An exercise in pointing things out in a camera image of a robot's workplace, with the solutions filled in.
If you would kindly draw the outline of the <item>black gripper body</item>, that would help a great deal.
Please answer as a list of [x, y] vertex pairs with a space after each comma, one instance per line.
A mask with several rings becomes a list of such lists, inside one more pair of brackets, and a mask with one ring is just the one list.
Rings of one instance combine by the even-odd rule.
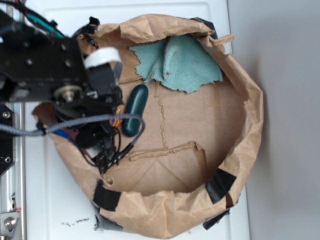
[[[66, 85], [53, 93], [53, 107], [61, 122], [86, 117], [115, 115], [123, 104], [119, 80], [123, 63], [114, 47], [100, 48], [84, 60], [88, 81], [83, 86]], [[114, 165], [119, 148], [115, 146], [118, 130], [111, 120], [76, 123], [72, 143], [85, 160], [101, 174]]]

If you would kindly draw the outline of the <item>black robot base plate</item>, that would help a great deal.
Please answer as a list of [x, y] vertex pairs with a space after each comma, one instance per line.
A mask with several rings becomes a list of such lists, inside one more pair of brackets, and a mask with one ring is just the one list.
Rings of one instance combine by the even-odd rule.
[[[14, 126], [15, 114], [4, 103], [0, 104], [0, 123]], [[11, 133], [0, 131], [0, 177], [14, 165], [14, 137]]]

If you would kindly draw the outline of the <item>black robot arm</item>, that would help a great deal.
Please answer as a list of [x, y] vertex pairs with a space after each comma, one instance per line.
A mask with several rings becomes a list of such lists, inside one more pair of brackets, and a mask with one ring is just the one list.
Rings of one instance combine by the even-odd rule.
[[105, 173], [122, 158], [111, 124], [123, 103], [121, 61], [111, 66], [111, 60], [99, 60], [97, 52], [85, 55], [75, 37], [64, 36], [30, 9], [23, 12], [32, 25], [0, 14], [0, 100], [49, 102], [57, 124], [28, 135], [75, 129], [75, 145], [80, 150], [97, 148], [90, 163]]

